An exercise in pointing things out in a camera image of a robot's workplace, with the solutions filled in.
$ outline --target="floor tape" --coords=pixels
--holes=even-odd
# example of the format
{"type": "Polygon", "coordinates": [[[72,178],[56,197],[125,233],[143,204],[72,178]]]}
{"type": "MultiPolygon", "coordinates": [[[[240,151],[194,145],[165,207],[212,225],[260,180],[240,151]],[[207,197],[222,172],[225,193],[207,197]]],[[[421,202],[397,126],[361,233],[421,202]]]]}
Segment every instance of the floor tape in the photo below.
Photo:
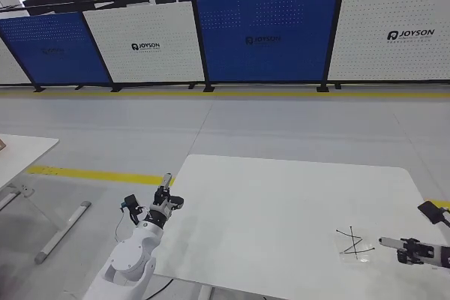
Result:
{"type": "Polygon", "coordinates": [[[202,96],[202,97],[278,97],[278,98],[450,98],[450,93],[413,93],[413,92],[329,92],[317,93],[314,91],[214,91],[204,93],[201,91],[121,91],[110,93],[108,91],[43,91],[31,93],[27,91],[0,91],[0,96],[20,96],[28,98],[56,97],[135,97],[135,96],[202,96]]]}
{"type": "Polygon", "coordinates": [[[88,169],[67,169],[54,166],[32,166],[27,169],[29,174],[40,174],[50,176],[62,176],[78,179],[105,180],[108,182],[127,182],[141,185],[159,185],[163,176],[129,174],[117,172],[102,172],[88,169]]]}
{"type": "MultiPolygon", "coordinates": [[[[87,169],[67,169],[57,168],[54,166],[32,166],[27,169],[29,174],[62,176],[78,179],[104,180],[109,182],[127,182],[141,185],[159,185],[162,182],[162,176],[156,175],[142,175],[130,173],[117,172],[103,172],[87,169]]],[[[446,207],[450,209],[450,201],[430,199],[432,203],[439,207],[446,207]]]]}

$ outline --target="camera on robot arm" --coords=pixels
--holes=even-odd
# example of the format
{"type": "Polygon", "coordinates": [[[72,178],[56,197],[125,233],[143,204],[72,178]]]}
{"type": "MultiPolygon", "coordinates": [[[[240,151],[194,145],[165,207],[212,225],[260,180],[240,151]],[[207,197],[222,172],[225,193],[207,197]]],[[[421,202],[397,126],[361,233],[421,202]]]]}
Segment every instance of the camera on robot arm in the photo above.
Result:
{"type": "MultiPolygon", "coordinates": [[[[172,181],[172,174],[167,173],[162,180],[162,183],[158,187],[154,195],[153,203],[150,205],[150,209],[147,211],[145,221],[157,225],[161,229],[164,228],[165,222],[172,216],[172,211],[181,209],[184,203],[183,198],[179,196],[170,195],[170,183],[172,181]]],[[[144,208],[137,202],[135,195],[126,197],[125,202],[121,204],[121,211],[127,208],[129,211],[130,219],[135,225],[140,222],[138,215],[143,213],[144,208]]]]}

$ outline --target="white desk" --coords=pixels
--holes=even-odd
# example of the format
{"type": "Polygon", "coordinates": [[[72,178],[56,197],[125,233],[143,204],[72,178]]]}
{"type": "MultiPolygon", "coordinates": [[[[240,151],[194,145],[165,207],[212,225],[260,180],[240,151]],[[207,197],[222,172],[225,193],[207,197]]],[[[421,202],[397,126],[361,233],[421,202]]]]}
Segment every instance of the white desk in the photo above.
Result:
{"type": "Polygon", "coordinates": [[[377,239],[445,243],[401,168],[191,155],[155,274],[289,300],[450,299],[450,277],[402,265],[377,239]],[[364,229],[372,262],[346,263],[335,230],[364,229]]]}
{"type": "Polygon", "coordinates": [[[23,194],[26,199],[30,200],[30,202],[57,227],[58,232],[53,236],[49,243],[46,244],[37,257],[35,257],[36,263],[42,263],[67,231],[90,206],[90,202],[82,203],[69,220],[62,220],[55,212],[34,202],[31,195],[35,191],[20,182],[17,178],[20,173],[25,171],[35,161],[55,147],[59,143],[58,139],[34,136],[14,136],[9,134],[0,134],[0,139],[7,145],[0,151],[0,191],[9,185],[16,188],[14,192],[8,194],[0,201],[0,210],[16,196],[23,194]]]}

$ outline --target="joyson logo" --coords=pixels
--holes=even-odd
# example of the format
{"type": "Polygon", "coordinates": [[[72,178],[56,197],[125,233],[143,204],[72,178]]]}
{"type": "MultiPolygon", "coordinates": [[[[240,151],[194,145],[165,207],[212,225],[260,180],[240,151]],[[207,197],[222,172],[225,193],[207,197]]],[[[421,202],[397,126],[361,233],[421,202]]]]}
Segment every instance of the joyson logo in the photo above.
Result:
{"type": "Polygon", "coordinates": [[[281,41],[281,36],[259,36],[259,37],[246,37],[245,44],[247,45],[269,45],[276,44],[281,41]]]}
{"type": "Polygon", "coordinates": [[[132,49],[137,52],[160,50],[160,43],[132,43],[132,49]]]}
{"type": "Polygon", "coordinates": [[[434,35],[435,29],[432,30],[404,30],[401,33],[394,30],[390,31],[388,33],[387,40],[388,41],[395,41],[395,40],[408,40],[408,41],[423,41],[426,39],[431,38],[432,35],[434,35]]]}

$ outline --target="transparent plastic bag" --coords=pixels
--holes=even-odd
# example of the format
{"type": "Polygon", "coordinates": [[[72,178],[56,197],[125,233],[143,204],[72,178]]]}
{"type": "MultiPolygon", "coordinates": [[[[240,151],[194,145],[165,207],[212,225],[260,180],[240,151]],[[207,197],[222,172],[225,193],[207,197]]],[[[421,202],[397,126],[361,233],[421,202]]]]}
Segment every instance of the transparent plastic bag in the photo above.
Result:
{"type": "Polygon", "coordinates": [[[335,231],[334,241],[344,263],[369,263],[374,256],[375,247],[364,229],[342,226],[335,231]]]}

